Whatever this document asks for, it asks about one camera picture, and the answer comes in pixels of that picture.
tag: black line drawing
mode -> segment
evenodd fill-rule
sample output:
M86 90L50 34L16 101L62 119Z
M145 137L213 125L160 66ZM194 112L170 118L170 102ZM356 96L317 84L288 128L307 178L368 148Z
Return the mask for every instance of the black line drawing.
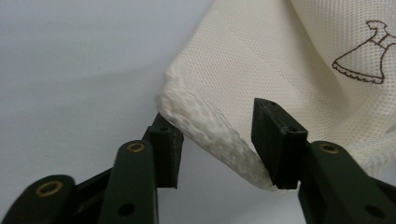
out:
M382 61L389 47L396 44L396 36L388 33L382 21L367 21L366 24L375 34L337 58L332 68L358 81L382 84L385 79Z

